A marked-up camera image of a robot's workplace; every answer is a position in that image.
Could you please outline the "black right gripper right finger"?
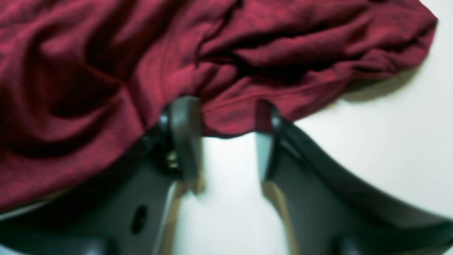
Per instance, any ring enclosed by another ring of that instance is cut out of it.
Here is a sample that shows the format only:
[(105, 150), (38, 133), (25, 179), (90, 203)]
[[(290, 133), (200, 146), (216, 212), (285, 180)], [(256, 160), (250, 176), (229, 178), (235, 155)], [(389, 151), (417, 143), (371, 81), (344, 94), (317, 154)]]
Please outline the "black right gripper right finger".
[(262, 190), (293, 255), (443, 255), (452, 220), (368, 184), (330, 157), (272, 103), (254, 108)]

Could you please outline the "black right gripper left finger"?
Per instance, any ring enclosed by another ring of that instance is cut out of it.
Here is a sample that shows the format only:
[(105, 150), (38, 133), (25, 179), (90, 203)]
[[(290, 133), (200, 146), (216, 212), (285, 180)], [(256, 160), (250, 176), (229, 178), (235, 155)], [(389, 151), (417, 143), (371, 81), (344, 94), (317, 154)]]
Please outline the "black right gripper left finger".
[(201, 138), (200, 100), (174, 100), (158, 124), (107, 169), (1, 221), (1, 247), (22, 255), (155, 254), (172, 185), (200, 177)]

